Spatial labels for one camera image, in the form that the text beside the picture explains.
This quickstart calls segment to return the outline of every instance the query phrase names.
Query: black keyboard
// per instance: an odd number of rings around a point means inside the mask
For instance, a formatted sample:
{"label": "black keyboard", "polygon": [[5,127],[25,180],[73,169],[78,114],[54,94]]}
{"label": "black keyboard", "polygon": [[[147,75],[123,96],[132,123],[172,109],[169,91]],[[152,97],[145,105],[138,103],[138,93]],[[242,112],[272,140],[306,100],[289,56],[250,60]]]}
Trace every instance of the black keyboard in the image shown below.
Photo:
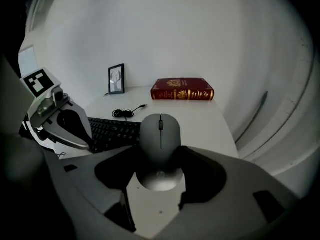
{"label": "black keyboard", "polygon": [[89,117],[92,130],[92,153],[100,153],[139,143],[140,122],[125,122]]}

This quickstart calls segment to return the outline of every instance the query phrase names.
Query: desk surface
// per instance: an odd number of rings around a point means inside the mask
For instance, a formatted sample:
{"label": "desk surface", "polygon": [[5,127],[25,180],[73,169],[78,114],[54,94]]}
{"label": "desk surface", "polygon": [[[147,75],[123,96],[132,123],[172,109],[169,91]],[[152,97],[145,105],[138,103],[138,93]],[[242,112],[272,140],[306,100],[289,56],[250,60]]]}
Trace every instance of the desk surface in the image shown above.
{"label": "desk surface", "polygon": [[[181,129],[182,145],[214,151],[237,158],[235,142],[227,123],[215,101],[198,100],[152,100],[151,87],[129,88],[125,94],[100,97],[85,108],[88,117],[124,121],[114,118],[112,112],[117,109],[134,110],[129,122],[142,122],[151,114],[169,114],[177,119]],[[78,150],[60,143],[54,145],[55,152],[67,154],[61,158],[89,155],[87,150]],[[135,223],[135,234],[152,239],[179,213],[178,204],[181,194],[186,191],[186,180],[173,189],[154,192],[144,188],[134,173],[127,186],[131,214]]]}

